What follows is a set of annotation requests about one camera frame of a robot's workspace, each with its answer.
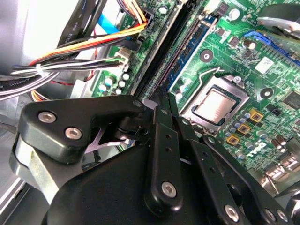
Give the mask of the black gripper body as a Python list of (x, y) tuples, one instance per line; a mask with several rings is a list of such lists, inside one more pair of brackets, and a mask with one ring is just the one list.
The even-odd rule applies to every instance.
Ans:
[(205, 197), (192, 166), (181, 162), (183, 207), (155, 216), (144, 201), (150, 146), (132, 147), (72, 178), (57, 192), (45, 225), (207, 225)]

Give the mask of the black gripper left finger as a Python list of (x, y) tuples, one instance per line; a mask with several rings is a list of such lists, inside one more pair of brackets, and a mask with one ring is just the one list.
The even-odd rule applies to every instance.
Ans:
[(157, 90), (149, 108), (132, 95), (72, 98), (26, 105), (12, 149), (11, 168), (39, 189), (48, 203), (82, 174), (85, 153), (132, 139), (150, 147), (144, 198), (154, 213), (182, 207), (173, 94)]

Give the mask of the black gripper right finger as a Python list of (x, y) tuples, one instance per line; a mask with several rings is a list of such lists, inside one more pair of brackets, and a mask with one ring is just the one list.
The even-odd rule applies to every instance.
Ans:
[(167, 96), (180, 145), (200, 180), (210, 224), (292, 225), (285, 209), (216, 138), (196, 136), (192, 125), (179, 116), (174, 95)]

